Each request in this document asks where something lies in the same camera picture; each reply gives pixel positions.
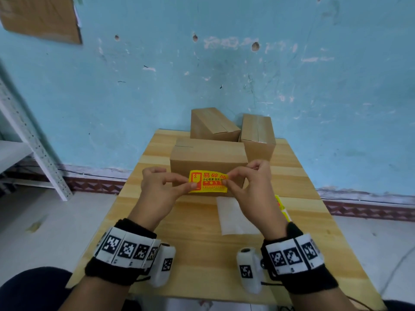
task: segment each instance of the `hand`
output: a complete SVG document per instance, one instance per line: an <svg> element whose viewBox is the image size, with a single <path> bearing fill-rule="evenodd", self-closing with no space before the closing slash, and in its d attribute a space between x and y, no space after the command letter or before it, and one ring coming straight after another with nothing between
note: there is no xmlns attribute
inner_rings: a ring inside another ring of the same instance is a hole
<svg viewBox="0 0 415 311"><path fill-rule="evenodd" d="M167 182L176 181L183 184L177 187L166 185ZM194 182L188 182L188 178L184 176L166 172L165 168L145 168L140 198L128 219L154 231L160 221L170 213L176 200L183 194L194 190L196 185Z"/></svg>
<svg viewBox="0 0 415 311"><path fill-rule="evenodd" d="M246 177L249 185L241 189L232 181L237 176ZM246 167L228 172L228 180L222 183L237 199L242 213L254 224L266 240L287 236L287 219L278 207L271 186L271 168L266 160L254 160Z"/></svg>

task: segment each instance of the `black wristband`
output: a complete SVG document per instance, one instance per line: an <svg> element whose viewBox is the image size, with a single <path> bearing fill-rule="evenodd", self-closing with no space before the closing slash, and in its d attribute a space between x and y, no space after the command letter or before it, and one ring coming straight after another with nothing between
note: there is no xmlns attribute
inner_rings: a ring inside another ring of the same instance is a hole
<svg viewBox="0 0 415 311"><path fill-rule="evenodd" d="M127 218L118 220L114 227L143 237L151 239L157 238L157 235L154 232L145 229ZM136 281L137 277L143 273L144 269L113 266L100 261L95 257L93 257L85 267L86 276L99 277L108 282L122 286L131 286Z"/></svg>
<svg viewBox="0 0 415 311"><path fill-rule="evenodd" d="M303 232L293 222L287 225L287 236L276 240L264 240L261 253L263 257L263 264L266 267L269 277L275 281L281 281L284 287L292 294L310 294L313 292L320 292L339 287L338 282L331 275L329 270L323 264L313 270L305 272L277 275L274 265L269 257L265 246L287 241L289 239L297 238L303 235Z"/></svg>

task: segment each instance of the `blue wall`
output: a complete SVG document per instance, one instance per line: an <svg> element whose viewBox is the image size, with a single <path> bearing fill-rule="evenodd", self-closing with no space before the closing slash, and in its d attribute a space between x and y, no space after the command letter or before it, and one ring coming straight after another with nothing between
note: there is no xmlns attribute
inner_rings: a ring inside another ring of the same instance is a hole
<svg viewBox="0 0 415 311"><path fill-rule="evenodd" d="M132 169L157 128L215 106L271 116L315 187L415 195L415 0L77 2L83 46L0 29L62 163Z"/></svg>

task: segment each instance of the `yellow sticker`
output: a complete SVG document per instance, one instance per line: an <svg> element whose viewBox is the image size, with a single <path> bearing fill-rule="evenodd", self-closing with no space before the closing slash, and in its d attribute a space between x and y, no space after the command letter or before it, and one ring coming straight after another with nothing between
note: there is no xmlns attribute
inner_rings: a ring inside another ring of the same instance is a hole
<svg viewBox="0 0 415 311"><path fill-rule="evenodd" d="M275 195L275 198L277 199L278 206L281 209L281 212L284 214L284 216L287 218L288 222L292 221L290 215L288 215L287 209L284 207L283 202L281 202L280 197L278 195Z"/></svg>
<svg viewBox="0 0 415 311"><path fill-rule="evenodd" d="M196 182L196 189L190 193L202 192L221 192L227 193L228 188L222 184L223 179L227 179L228 175L215 171L192 170L189 174L189 182Z"/></svg>

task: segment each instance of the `person's left hand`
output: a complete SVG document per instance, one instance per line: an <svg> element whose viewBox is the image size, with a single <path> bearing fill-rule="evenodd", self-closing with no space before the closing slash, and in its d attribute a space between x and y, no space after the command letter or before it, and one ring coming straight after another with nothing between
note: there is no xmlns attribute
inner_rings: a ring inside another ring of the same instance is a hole
<svg viewBox="0 0 415 311"><path fill-rule="evenodd" d="M166 171L161 167L143 169L140 198L128 216L128 219L151 231L170 213L180 196L196 188L196 183L188 182L188 178ZM183 184L172 187L166 185L167 182Z"/></svg>

